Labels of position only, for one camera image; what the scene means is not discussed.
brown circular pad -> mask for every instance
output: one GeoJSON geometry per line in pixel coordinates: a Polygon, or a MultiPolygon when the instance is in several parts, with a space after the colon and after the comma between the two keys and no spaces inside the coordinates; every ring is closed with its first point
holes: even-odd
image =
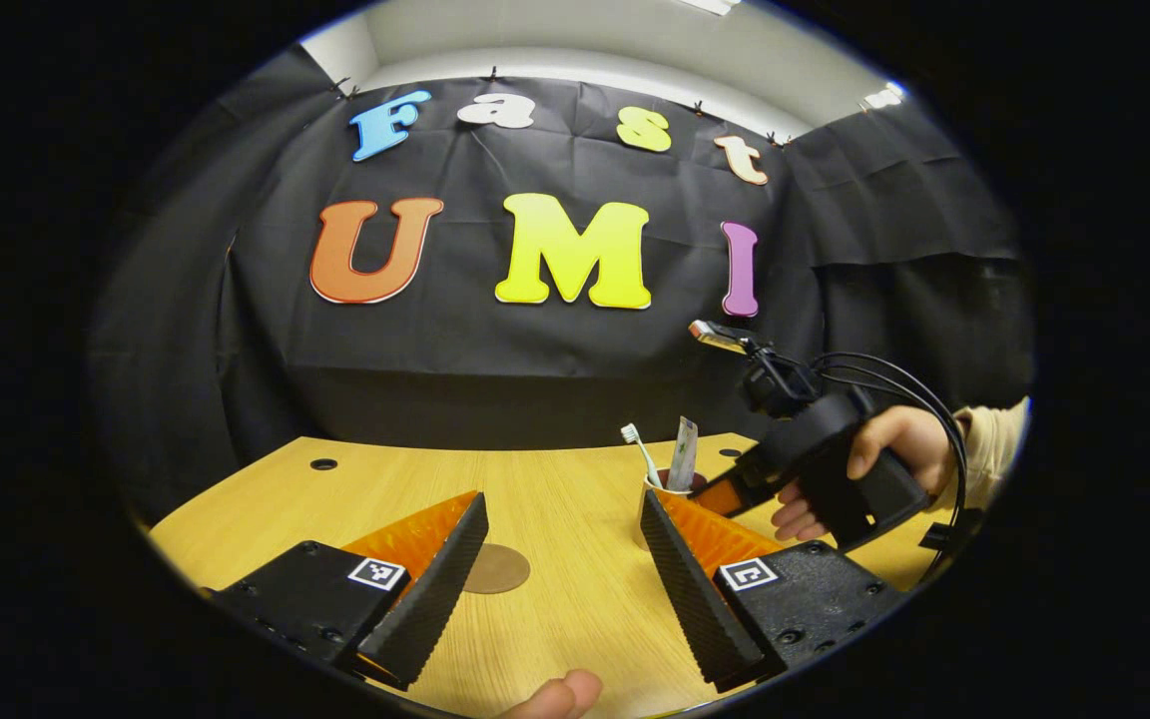
{"type": "Polygon", "coordinates": [[[498,543],[483,543],[466,579],[465,591],[499,594],[521,587],[530,576],[530,561],[520,551],[498,543]]]}

black backdrop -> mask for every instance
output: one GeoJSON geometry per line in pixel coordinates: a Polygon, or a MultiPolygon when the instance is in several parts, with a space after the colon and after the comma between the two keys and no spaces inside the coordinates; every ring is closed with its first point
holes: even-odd
{"type": "MultiPolygon", "coordinates": [[[[730,714],[1150,716],[1150,5],[793,6],[933,99],[1018,209],[1041,372],[966,556],[730,714]]],[[[80,399],[116,201],[229,83],[351,8],[0,3],[0,716],[393,714],[178,582],[80,399]]]]}
{"type": "MultiPolygon", "coordinates": [[[[695,319],[741,324],[789,354],[880,354],[946,405],[1013,405],[1033,376],[1018,231],[913,101],[773,146],[720,117],[588,83],[460,78],[345,99],[300,47],[207,106],[116,219],[87,351],[112,457],[147,522],[297,436],[453,450],[758,436],[741,360],[695,343],[695,319]],[[401,145],[352,160],[360,110],[425,90],[401,145]],[[534,125],[457,121],[488,92],[537,102],[534,125]],[[659,110],[666,152],[616,137],[624,106],[659,110]],[[770,181],[727,167],[736,135],[770,181]],[[581,296],[497,301],[521,192],[552,194],[583,231],[607,201],[647,211],[647,309],[581,296]],[[379,304],[342,306],[307,281],[319,214],[373,200],[355,268],[388,259],[393,200],[437,197],[420,271],[379,304]],[[759,313],[727,318],[721,222],[758,234],[759,313]]],[[[542,277],[552,285],[547,268],[542,277]]]]}

toothbrush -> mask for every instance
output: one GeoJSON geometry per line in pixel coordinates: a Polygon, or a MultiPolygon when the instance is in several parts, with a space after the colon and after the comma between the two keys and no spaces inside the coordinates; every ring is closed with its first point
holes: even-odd
{"type": "Polygon", "coordinates": [[[651,460],[651,454],[647,454],[647,446],[642,444],[642,436],[638,435],[638,429],[634,427],[632,422],[626,424],[626,427],[620,428],[620,434],[624,436],[624,442],[627,444],[638,443],[642,448],[642,457],[646,458],[646,476],[651,477],[651,483],[657,488],[662,488],[662,483],[659,482],[659,473],[654,468],[654,461],[651,460]]]}

finger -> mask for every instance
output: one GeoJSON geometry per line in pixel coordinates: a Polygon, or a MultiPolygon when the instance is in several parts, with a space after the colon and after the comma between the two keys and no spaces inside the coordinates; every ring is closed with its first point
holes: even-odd
{"type": "Polygon", "coordinates": [[[812,541],[813,538],[819,538],[828,533],[828,528],[821,523],[813,523],[807,528],[802,529],[798,533],[798,541],[812,541]]]}
{"type": "Polygon", "coordinates": [[[818,519],[813,512],[807,511],[805,514],[799,515],[799,518],[793,519],[789,523],[776,529],[775,538],[777,541],[787,541],[787,538],[798,535],[802,529],[807,528],[815,522],[818,522],[818,519]]]}
{"type": "Polygon", "coordinates": [[[505,711],[499,719],[566,719],[575,710],[575,691],[562,679],[549,679],[530,699],[505,711]]]}
{"type": "Polygon", "coordinates": [[[775,510],[775,514],[770,514],[770,525],[775,527],[782,527],[793,519],[799,518],[799,515],[805,514],[811,510],[811,505],[806,504],[805,499],[793,499],[787,503],[781,508],[775,510]]]}
{"type": "Polygon", "coordinates": [[[583,716],[601,696],[601,679],[588,670],[570,670],[566,673],[566,678],[562,678],[562,683],[575,693],[575,709],[565,719],[583,716]]]}
{"type": "Polygon", "coordinates": [[[885,411],[875,415],[850,442],[850,460],[845,464],[845,476],[857,480],[867,474],[876,461],[876,456],[890,446],[896,437],[907,429],[907,414],[885,411]]]}
{"type": "Polygon", "coordinates": [[[796,499],[796,497],[802,496],[802,488],[798,487],[798,482],[792,480],[789,485],[780,490],[780,502],[787,504],[796,499]]]}

cup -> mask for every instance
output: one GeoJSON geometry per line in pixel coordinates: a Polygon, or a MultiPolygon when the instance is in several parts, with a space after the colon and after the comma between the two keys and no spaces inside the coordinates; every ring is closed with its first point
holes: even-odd
{"type": "MultiPolygon", "coordinates": [[[[659,474],[659,483],[661,483],[664,487],[668,487],[668,468],[666,467],[662,469],[658,469],[658,474],[659,474]]],[[[638,545],[642,549],[650,550],[651,548],[647,546],[647,538],[642,533],[642,511],[645,508],[645,502],[647,500],[647,491],[651,491],[653,490],[653,488],[657,487],[654,487],[653,483],[651,483],[651,476],[649,476],[649,474],[642,474],[642,485],[643,485],[642,502],[638,502],[638,519],[636,519],[635,522],[632,522],[632,542],[636,543],[636,545],[638,545]]],[[[690,479],[690,490],[670,491],[665,489],[659,491],[666,492],[666,495],[672,495],[672,496],[689,497],[690,495],[692,495],[692,492],[699,490],[699,488],[703,488],[704,485],[707,485],[707,477],[703,476],[703,474],[695,473],[695,476],[690,479]]]]}

